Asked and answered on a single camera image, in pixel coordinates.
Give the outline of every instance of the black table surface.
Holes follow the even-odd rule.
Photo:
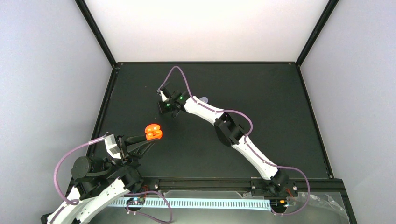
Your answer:
[[[145,177],[251,178],[257,170],[236,150],[222,145],[213,125],[193,114],[160,115],[155,90],[169,70],[179,65],[193,95],[209,104],[245,113],[253,122],[250,139],[272,162],[293,166],[308,178],[328,178],[324,155],[294,64],[280,63],[124,63],[100,130],[116,135],[142,135],[159,124],[163,137],[140,160]],[[186,87],[178,70],[169,81]],[[236,119],[248,130],[249,123]],[[95,156],[106,156],[103,144]],[[287,171],[290,178],[302,178]]]

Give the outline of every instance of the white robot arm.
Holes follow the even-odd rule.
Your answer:
[[[117,198],[140,192],[143,182],[137,171],[138,159],[155,144],[146,135],[124,140],[112,134],[104,138],[109,157],[82,156],[76,159],[71,174],[74,180],[67,199],[52,214],[41,218],[43,224],[86,224]]]
[[[196,96],[190,97],[186,92],[170,93],[166,87],[162,87],[159,94],[161,101],[158,102],[158,106],[161,114],[172,112],[175,117],[180,111],[185,111],[201,117],[214,125],[219,140],[240,152],[258,170],[263,179],[274,180],[278,186],[288,179],[288,176],[280,172],[275,164],[252,143],[226,110],[211,106]]]

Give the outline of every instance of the orange object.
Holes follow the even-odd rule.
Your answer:
[[[160,129],[161,129],[161,126],[159,126],[157,124],[151,124],[151,125],[148,125],[146,127],[146,129],[144,129],[144,132],[147,134],[149,132],[153,132],[155,130],[160,130]]]
[[[157,124],[151,124],[144,129],[146,133],[146,139],[161,139],[162,138],[162,131],[160,130],[160,126]]]

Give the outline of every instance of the purple cable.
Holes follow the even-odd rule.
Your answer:
[[[192,100],[196,103],[197,101],[193,98],[193,95],[191,94],[190,87],[188,86],[188,82],[187,82],[187,79],[186,79],[186,77],[185,77],[185,75],[184,75],[184,72],[183,72],[182,69],[181,69],[179,66],[177,66],[177,65],[173,66],[172,69],[169,71],[168,75],[167,75],[166,78],[165,78],[165,81],[161,84],[160,88],[166,83],[166,81],[168,80],[169,76],[171,75],[172,71],[173,71],[175,68],[179,69],[179,71],[182,73],[184,82],[185,82],[186,87],[187,87],[188,94],[190,95],[190,98],[192,98]],[[307,200],[305,201],[304,205],[303,205],[300,209],[298,209],[298,210],[296,210],[296,211],[294,211],[294,212],[291,212],[291,213],[287,213],[287,214],[276,213],[276,212],[271,208],[271,211],[272,211],[275,215],[282,215],[282,216],[283,216],[283,215],[285,215],[285,216],[293,215],[293,214],[296,214],[296,213],[300,212],[302,209],[304,209],[304,208],[307,206],[307,204],[308,204],[308,202],[309,202],[309,199],[310,199],[310,195],[311,195],[310,185],[309,185],[309,181],[308,181],[307,176],[304,174],[303,171],[301,171],[301,170],[298,169],[298,168],[295,168],[295,167],[283,167],[283,166],[278,166],[278,165],[271,164],[271,163],[265,161],[259,154],[257,154],[257,153],[250,147],[250,145],[246,142],[246,137],[248,137],[248,136],[250,135],[250,133],[253,131],[253,123],[252,123],[252,120],[251,120],[248,116],[246,116],[246,115],[245,115],[244,113],[242,113],[242,112],[235,111],[235,110],[221,110],[221,111],[215,111],[215,110],[211,109],[210,107],[201,104],[200,102],[198,102],[198,105],[200,105],[200,106],[202,106],[203,108],[205,108],[205,109],[207,109],[207,110],[209,110],[209,111],[212,111],[212,112],[223,112],[223,113],[224,113],[224,112],[229,112],[229,113],[237,113],[237,114],[243,116],[244,118],[247,119],[247,121],[248,121],[249,124],[250,124],[250,130],[249,130],[249,131],[247,132],[247,134],[245,135],[245,143],[246,143],[247,147],[249,147],[250,150],[251,150],[262,162],[264,162],[265,164],[270,165],[270,166],[272,166],[272,167],[276,167],[276,168],[295,170],[295,171],[300,172],[300,173],[303,175],[303,177],[304,177],[304,179],[305,179],[305,182],[306,182],[306,184],[307,184],[307,188],[308,188],[308,198],[307,198]]]
[[[51,219],[51,221],[49,223],[53,223],[55,221],[55,219],[58,217],[58,215],[62,212],[62,210],[65,209],[65,207],[61,207],[56,214],[54,215],[54,217]]]
[[[89,142],[87,142],[87,143],[82,144],[81,146],[77,146],[76,148],[72,149],[71,151],[69,151],[68,153],[66,153],[66,154],[61,158],[61,160],[58,162],[57,166],[55,167],[55,171],[54,171],[54,184],[55,184],[55,189],[57,190],[59,196],[60,196],[65,202],[67,202],[68,204],[71,204],[71,205],[78,205],[78,200],[77,200],[77,201],[74,201],[74,200],[69,200],[69,199],[67,199],[67,198],[63,195],[63,193],[62,193],[62,191],[61,191],[61,189],[60,189],[60,187],[59,187],[59,183],[58,183],[58,171],[59,171],[59,168],[60,168],[61,164],[62,164],[63,161],[64,161],[67,157],[69,157],[73,152],[75,152],[75,151],[77,151],[77,150],[79,150],[79,149],[81,149],[81,148],[83,148],[83,147],[85,147],[85,146],[92,145],[92,144],[95,144],[95,143],[97,143],[97,142],[100,142],[100,141],[104,140],[104,137],[105,137],[105,136],[99,137],[99,138],[97,138],[97,139],[91,140],[91,141],[89,141]]]
[[[247,147],[248,147],[257,157],[259,157],[259,159],[260,159],[262,162],[264,162],[265,164],[270,165],[270,166],[272,166],[272,167],[281,168],[281,169],[291,169],[291,170],[298,171],[298,172],[301,173],[301,175],[303,175],[303,177],[304,177],[304,179],[305,179],[305,182],[307,183],[308,198],[307,198],[307,200],[305,201],[304,205],[303,205],[301,208],[299,208],[298,210],[296,210],[296,211],[294,211],[294,212],[287,213],[287,214],[276,213],[272,208],[271,208],[271,211],[272,211],[275,215],[289,216],[289,215],[296,214],[296,213],[300,212],[301,210],[303,210],[303,209],[307,206],[307,204],[308,204],[308,202],[309,202],[310,195],[311,195],[311,190],[310,190],[309,181],[308,181],[308,178],[307,178],[307,176],[305,175],[305,173],[304,173],[303,171],[301,171],[300,169],[296,168],[296,167],[283,167],[283,166],[278,166],[278,165],[275,165],[275,164],[272,164],[272,163],[269,163],[269,162],[265,161],[265,160],[264,160],[259,154],[257,154],[257,153],[252,149],[252,147],[246,142],[246,137],[247,137],[247,136],[245,136],[245,143],[246,143]]]
[[[186,79],[186,77],[185,77],[185,75],[184,75],[183,70],[182,70],[179,66],[177,66],[177,65],[173,66],[172,69],[170,69],[170,71],[169,71],[168,75],[166,76],[165,80],[163,81],[163,83],[162,83],[162,84],[160,85],[160,87],[158,88],[158,91],[160,91],[160,88],[163,87],[163,85],[165,85],[166,81],[168,80],[168,78],[170,77],[170,75],[172,74],[172,72],[173,72],[174,69],[179,69],[179,71],[182,73],[184,82],[186,83],[188,95],[190,95],[190,97],[192,98],[192,100],[193,100],[194,102],[197,102],[197,101],[192,97],[192,94],[191,94],[191,91],[190,91],[190,87],[188,86],[188,82],[187,82],[187,79]]]
[[[153,190],[149,190],[149,191],[144,191],[144,192],[141,192],[141,193],[126,194],[125,196],[139,196],[139,195],[145,195],[145,194],[148,194],[148,193],[157,194],[158,196],[160,196],[160,197],[165,201],[166,205],[167,205],[168,208],[169,208],[169,212],[170,212],[170,219],[169,219],[169,221],[163,221],[163,220],[160,220],[160,219],[158,219],[158,218],[155,218],[155,217],[153,217],[153,216],[151,216],[151,215],[148,215],[148,214],[146,214],[146,213],[139,212],[139,211],[133,211],[133,213],[134,213],[134,214],[138,214],[138,215],[145,216],[145,217],[147,217],[147,218],[151,218],[152,220],[154,220],[154,221],[156,221],[156,222],[158,222],[158,223],[161,223],[161,224],[169,224],[169,223],[171,223],[171,222],[172,222],[172,219],[173,219],[172,208],[170,207],[170,204],[169,204],[168,200],[166,200],[166,198],[165,198],[163,195],[161,195],[160,193],[158,193],[158,192],[156,192],[156,191],[153,191]],[[129,210],[129,205],[130,205],[130,204],[132,204],[132,202],[129,202],[129,203],[127,204],[127,211],[128,211],[128,213],[131,212],[131,210]]]

